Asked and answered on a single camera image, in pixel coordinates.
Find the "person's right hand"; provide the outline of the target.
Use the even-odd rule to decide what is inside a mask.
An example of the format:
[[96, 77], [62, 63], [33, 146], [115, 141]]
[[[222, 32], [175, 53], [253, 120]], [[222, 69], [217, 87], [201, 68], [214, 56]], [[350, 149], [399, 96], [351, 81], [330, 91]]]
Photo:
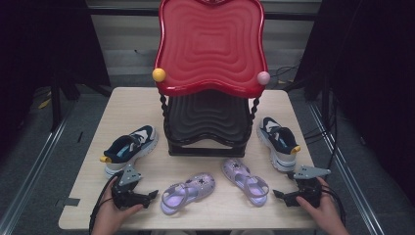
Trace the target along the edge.
[[318, 208], [300, 196], [297, 196], [296, 200], [311, 215], [319, 228], [328, 235], [349, 235], [338, 214], [334, 198], [330, 194], [322, 193]]

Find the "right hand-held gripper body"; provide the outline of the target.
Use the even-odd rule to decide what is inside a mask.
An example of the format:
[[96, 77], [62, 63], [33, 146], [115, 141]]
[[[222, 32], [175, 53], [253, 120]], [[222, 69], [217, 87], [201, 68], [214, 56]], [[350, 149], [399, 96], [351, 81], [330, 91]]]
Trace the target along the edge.
[[317, 179], [318, 176], [324, 176], [331, 173], [328, 168], [319, 168], [314, 166], [302, 165], [298, 172], [291, 177], [296, 181], [299, 190], [289, 193], [288, 196], [300, 196], [306, 199], [315, 208], [320, 206], [320, 197], [322, 195], [322, 185]]

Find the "grey tape piece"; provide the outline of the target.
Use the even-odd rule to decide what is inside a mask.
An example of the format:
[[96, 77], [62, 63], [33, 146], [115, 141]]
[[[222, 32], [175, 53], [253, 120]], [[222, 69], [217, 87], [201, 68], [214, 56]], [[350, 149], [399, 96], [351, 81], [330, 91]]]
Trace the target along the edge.
[[63, 198], [59, 199], [55, 206], [57, 208], [64, 208], [64, 207], [77, 207], [80, 200], [76, 198]]

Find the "red and black shoe rack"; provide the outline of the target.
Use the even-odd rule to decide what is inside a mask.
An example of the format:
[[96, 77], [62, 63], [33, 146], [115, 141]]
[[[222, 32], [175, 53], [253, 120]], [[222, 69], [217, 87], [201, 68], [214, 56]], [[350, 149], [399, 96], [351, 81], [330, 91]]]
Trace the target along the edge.
[[162, 0], [153, 79], [172, 156], [242, 157], [269, 82], [259, 0]]

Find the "purple sandal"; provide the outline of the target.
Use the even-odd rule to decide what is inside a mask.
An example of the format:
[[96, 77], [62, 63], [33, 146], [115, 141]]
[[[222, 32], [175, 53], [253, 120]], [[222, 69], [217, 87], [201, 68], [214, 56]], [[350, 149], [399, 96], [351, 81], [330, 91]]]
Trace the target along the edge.
[[215, 186], [215, 179], [207, 172], [193, 175], [184, 182], [172, 184], [161, 195], [161, 211], [167, 215], [175, 214], [185, 206], [209, 196]]
[[254, 206], [260, 208], [265, 205], [269, 193], [268, 184], [261, 177], [253, 175], [242, 161], [225, 160], [221, 169], [226, 178], [240, 188]]

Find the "metal floor rail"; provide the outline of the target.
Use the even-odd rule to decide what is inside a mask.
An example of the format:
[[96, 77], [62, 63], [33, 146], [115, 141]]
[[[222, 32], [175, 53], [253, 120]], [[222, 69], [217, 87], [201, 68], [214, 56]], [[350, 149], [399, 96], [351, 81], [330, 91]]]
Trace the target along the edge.
[[54, 124], [51, 110], [33, 110], [18, 139], [0, 163], [0, 235], [11, 235], [44, 166], [50, 159], [73, 111], [63, 111]]
[[316, 122], [318, 129], [322, 131], [322, 137], [326, 146], [328, 147], [333, 161], [340, 172], [342, 179], [345, 182], [346, 188], [351, 195], [369, 233], [371, 235], [386, 235], [384, 229], [382, 228], [378, 217], [375, 215], [372, 207], [370, 206], [368, 200], [364, 196], [356, 178], [352, 174], [348, 163], [346, 161], [343, 152], [338, 147], [336, 141], [337, 138], [329, 131], [329, 129], [323, 124], [323, 116], [319, 111], [316, 104], [308, 105], [311, 114]]

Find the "person's left hand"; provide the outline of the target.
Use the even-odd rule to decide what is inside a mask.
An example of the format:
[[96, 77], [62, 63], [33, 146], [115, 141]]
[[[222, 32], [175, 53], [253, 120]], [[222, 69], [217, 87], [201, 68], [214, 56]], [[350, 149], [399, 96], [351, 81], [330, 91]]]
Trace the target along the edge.
[[115, 235], [121, 225], [132, 215], [143, 209], [142, 205], [135, 205], [126, 210], [120, 210], [113, 201], [112, 186], [116, 177], [109, 183], [101, 197], [99, 209], [95, 215], [91, 235]]

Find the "navy and white sneaker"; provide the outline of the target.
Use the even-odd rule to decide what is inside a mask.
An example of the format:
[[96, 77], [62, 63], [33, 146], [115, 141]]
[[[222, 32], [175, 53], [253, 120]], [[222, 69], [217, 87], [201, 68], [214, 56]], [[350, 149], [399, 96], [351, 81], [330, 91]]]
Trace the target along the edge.
[[274, 168], [282, 172], [295, 169], [300, 145], [290, 128], [280, 125], [272, 117], [264, 117], [259, 122], [257, 135], [270, 150], [269, 158]]
[[127, 165], [134, 164], [138, 158], [149, 155], [158, 141], [156, 129], [151, 125], [144, 125], [128, 135], [118, 137], [100, 158], [100, 162], [106, 165], [106, 176], [111, 178]]

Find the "black curtain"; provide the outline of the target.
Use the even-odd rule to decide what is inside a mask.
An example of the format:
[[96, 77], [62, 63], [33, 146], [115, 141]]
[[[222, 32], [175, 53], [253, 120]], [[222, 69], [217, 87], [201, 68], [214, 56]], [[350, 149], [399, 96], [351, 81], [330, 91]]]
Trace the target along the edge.
[[295, 81], [333, 89], [415, 206], [415, 0], [321, 0]]

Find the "black metal stand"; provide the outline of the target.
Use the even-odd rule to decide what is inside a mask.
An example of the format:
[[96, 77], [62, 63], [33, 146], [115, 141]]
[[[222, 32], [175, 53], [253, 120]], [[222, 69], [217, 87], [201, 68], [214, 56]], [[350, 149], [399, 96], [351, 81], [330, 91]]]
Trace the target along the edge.
[[75, 85], [74, 80], [69, 75], [57, 75], [52, 76], [51, 84], [51, 102], [52, 102], [52, 127], [51, 131], [54, 132], [59, 124], [63, 120], [62, 106], [61, 106], [61, 94], [70, 101], [75, 101], [79, 98], [80, 93]]

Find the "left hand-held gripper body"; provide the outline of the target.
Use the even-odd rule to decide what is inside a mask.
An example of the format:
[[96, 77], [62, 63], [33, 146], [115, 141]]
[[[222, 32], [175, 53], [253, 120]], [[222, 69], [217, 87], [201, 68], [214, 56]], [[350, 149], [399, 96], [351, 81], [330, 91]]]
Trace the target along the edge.
[[151, 200], [148, 195], [134, 192], [134, 188], [141, 179], [141, 174], [132, 164], [128, 164], [123, 170], [117, 172], [115, 177], [116, 181], [112, 186], [112, 196], [118, 209], [128, 209], [135, 205], [142, 205], [143, 200]]

